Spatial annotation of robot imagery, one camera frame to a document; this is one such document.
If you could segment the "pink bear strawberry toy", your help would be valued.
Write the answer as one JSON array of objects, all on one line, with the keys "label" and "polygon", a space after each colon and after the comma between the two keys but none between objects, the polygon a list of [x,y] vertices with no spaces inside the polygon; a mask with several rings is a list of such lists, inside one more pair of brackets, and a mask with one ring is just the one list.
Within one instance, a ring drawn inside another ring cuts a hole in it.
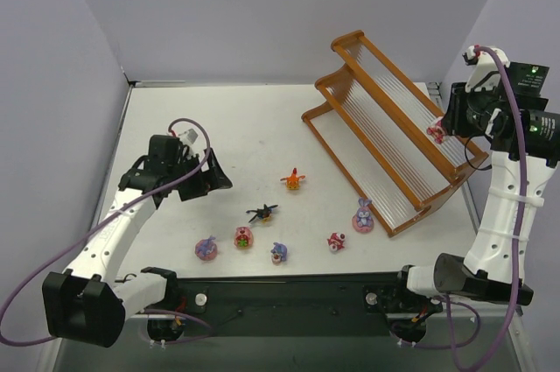
[{"label": "pink bear strawberry toy", "polygon": [[249,227],[238,227],[234,232],[234,246],[237,249],[249,249],[253,246],[254,236]]}]

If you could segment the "pink bear cake toy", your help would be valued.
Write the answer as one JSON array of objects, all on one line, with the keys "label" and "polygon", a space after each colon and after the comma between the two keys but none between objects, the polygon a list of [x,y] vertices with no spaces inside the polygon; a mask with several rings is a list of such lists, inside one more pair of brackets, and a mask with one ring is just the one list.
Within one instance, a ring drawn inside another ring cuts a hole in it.
[{"label": "pink bear cake toy", "polygon": [[327,238],[327,244],[329,247],[329,250],[332,253],[336,253],[342,249],[345,248],[345,241],[346,241],[346,236],[342,233],[332,233],[328,238]]}]

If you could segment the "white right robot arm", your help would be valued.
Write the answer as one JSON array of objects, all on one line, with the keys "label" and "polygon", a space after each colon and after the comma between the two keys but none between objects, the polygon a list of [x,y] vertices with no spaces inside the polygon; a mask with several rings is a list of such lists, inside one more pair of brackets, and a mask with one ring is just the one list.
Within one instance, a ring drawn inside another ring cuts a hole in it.
[{"label": "white right robot arm", "polygon": [[476,87],[451,86],[442,120],[449,136],[484,137],[491,144],[491,183],[472,247],[464,257],[443,253],[432,266],[406,266],[400,278],[410,293],[434,298],[444,293],[507,304],[518,286],[517,305],[527,306],[534,292],[523,282],[524,257],[543,192],[559,163],[559,116],[546,111],[541,89],[546,66],[512,62],[505,72],[520,111],[525,166],[520,165],[515,116],[497,69]]}]

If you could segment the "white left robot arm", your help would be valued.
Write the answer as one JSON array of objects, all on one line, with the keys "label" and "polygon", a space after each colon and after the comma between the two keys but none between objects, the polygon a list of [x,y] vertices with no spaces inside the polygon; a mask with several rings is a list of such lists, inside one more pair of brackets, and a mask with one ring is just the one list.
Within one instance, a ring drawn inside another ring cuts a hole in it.
[{"label": "white left robot arm", "polygon": [[80,254],[43,284],[47,328],[51,336],[100,347],[112,346],[128,318],[146,308],[174,311],[183,306],[177,274],[157,267],[118,283],[117,273],[144,224],[170,193],[187,201],[232,187],[214,151],[197,154],[194,130],[177,136],[154,135],[118,183],[105,218]]}]

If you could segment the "wooden tiered shelf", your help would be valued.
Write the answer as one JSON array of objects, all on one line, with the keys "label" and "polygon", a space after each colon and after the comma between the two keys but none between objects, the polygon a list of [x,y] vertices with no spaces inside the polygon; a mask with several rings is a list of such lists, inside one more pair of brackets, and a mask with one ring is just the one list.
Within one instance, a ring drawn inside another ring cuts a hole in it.
[{"label": "wooden tiered shelf", "polygon": [[488,155],[474,142],[426,134],[442,109],[362,31],[331,43],[343,65],[315,83],[301,118],[374,218],[395,236],[435,213]]}]

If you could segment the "black dragon toy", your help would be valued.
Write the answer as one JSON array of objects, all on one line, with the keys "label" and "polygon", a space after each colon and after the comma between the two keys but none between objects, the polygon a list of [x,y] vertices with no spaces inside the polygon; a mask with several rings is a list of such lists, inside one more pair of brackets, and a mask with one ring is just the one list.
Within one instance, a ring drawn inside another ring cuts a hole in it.
[{"label": "black dragon toy", "polygon": [[254,221],[266,222],[272,218],[274,210],[278,208],[278,205],[266,205],[264,204],[261,208],[249,209],[246,214],[251,214],[252,217],[248,220],[249,223]]}]

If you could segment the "purple creature on donut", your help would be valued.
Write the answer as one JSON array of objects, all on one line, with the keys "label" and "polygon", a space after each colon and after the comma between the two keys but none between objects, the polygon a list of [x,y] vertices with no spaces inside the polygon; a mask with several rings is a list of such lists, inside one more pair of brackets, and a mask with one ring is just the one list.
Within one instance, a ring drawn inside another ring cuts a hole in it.
[{"label": "purple creature on donut", "polygon": [[195,256],[202,261],[212,261],[218,255],[218,247],[215,237],[210,235],[206,239],[198,241],[194,249]]}]

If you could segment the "orange dragon toy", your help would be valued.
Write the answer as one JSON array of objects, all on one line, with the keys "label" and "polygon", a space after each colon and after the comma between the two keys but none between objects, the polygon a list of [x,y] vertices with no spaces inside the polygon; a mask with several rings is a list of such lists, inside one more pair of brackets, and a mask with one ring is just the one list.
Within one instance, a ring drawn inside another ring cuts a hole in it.
[{"label": "orange dragon toy", "polygon": [[280,178],[280,181],[284,183],[285,187],[289,191],[297,191],[300,188],[300,183],[306,179],[305,175],[300,175],[298,173],[297,167],[294,167],[291,174],[287,177]]}]

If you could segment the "purple bunny lying toy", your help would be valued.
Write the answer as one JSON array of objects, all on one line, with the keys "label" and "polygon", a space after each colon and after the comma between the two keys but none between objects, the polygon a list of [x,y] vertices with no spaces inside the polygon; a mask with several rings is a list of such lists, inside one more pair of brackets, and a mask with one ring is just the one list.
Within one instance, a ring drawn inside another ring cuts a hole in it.
[{"label": "purple bunny lying toy", "polygon": [[274,265],[279,265],[287,261],[288,249],[283,243],[274,242],[270,254],[271,254],[271,262]]}]

